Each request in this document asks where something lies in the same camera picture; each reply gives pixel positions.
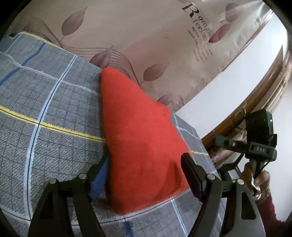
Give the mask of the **dark red sleeve forearm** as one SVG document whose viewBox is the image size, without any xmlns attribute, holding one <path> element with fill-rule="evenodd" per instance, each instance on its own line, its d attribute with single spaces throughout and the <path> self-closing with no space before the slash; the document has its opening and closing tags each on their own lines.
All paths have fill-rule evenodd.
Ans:
<svg viewBox="0 0 292 237">
<path fill-rule="evenodd" d="M 271 194 L 267 195 L 264 200 L 257 202 L 257 208 L 263 222 L 266 236 L 288 236 L 290 227 L 286 222 L 276 218 Z"/>
</svg>

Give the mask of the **person's right hand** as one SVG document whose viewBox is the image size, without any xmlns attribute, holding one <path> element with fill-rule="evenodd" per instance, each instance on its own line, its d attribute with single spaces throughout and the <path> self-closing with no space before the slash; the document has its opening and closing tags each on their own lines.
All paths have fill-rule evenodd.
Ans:
<svg viewBox="0 0 292 237">
<path fill-rule="evenodd" d="M 249 162 L 244 166 L 241 178 L 247 185 L 251 194 L 257 202 L 264 201 L 270 194 L 270 173 L 263 170 L 257 178 L 253 177 L 252 168 Z"/>
</svg>

